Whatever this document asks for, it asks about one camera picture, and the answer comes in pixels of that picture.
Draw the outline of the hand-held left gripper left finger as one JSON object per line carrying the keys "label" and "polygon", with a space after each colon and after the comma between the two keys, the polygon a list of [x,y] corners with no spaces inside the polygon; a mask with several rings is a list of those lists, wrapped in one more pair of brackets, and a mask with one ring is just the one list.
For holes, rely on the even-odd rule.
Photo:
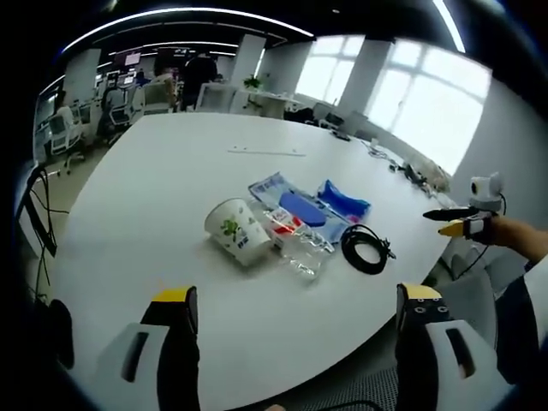
{"label": "hand-held left gripper left finger", "polygon": [[199,410],[198,295],[165,289],[127,325],[97,364],[101,410]]}

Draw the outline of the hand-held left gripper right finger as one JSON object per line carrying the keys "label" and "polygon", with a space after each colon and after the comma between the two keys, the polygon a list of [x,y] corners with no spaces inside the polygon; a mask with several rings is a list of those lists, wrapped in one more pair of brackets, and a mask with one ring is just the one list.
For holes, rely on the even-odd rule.
{"label": "hand-held left gripper right finger", "polygon": [[435,289],[397,285],[396,329],[397,410],[496,408],[495,350]]}

